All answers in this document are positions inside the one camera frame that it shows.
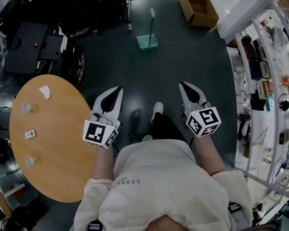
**cardboard box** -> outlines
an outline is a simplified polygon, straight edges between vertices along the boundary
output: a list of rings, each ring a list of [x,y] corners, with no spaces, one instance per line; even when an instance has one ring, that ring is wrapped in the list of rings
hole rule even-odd
[[[212,28],[219,16],[210,0],[179,0],[188,26]]]

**headphones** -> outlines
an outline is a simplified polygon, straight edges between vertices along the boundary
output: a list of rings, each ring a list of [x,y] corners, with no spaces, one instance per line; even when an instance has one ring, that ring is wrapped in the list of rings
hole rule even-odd
[[[289,109],[289,101],[288,100],[284,100],[283,102],[279,102],[279,99],[283,96],[283,95],[286,95],[286,98],[287,98],[287,94],[283,93],[279,96],[278,98],[278,103],[279,103],[279,108],[281,108],[283,111],[286,111]]]

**person's arm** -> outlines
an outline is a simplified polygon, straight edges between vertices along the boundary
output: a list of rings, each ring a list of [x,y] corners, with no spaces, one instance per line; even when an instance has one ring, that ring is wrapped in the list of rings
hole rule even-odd
[[[96,157],[91,178],[95,180],[115,180],[112,145],[108,149],[96,147]]]
[[[99,209],[106,199],[114,181],[112,146],[108,149],[96,147],[91,179],[84,189],[83,199],[74,218],[74,230],[87,230],[90,222],[96,221]]]
[[[224,163],[209,135],[201,138],[194,136],[194,144],[199,156],[200,167],[226,190],[230,203],[237,203],[241,206],[247,218],[248,226],[250,226],[252,221],[252,204],[243,173],[240,171],[225,171]]]
[[[194,136],[194,145],[199,156],[199,166],[210,176],[225,171],[225,165],[209,135],[200,138]]]

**white cup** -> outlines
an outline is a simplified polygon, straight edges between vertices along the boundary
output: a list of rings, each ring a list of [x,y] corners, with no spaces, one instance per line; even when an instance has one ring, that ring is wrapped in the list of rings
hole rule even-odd
[[[28,167],[32,167],[38,162],[38,159],[35,156],[32,156],[32,157],[26,157],[25,161]]]
[[[32,106],[28,103],[24,103],[21,110],[24,114],[30,114],[34,111],[34,106]]]

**wooden tabletop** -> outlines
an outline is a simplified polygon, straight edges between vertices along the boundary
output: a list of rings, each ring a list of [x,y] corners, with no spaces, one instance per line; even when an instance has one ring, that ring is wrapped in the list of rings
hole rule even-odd
[[[48,86],[51,98],[39,88]],[[23,103],[34,112],[22,113]],[[26,83],[14,101],[10,118],[13,153],[30,183],[47,197],[60,202],[76,202],[90,178],[95,147],[82,140],[83,126],[90,108],[82,95],[66,80],[42,75]],[[25,139],[34,129],[36,137]],[[27,167],[25,157],[35,156],[38,163]]]

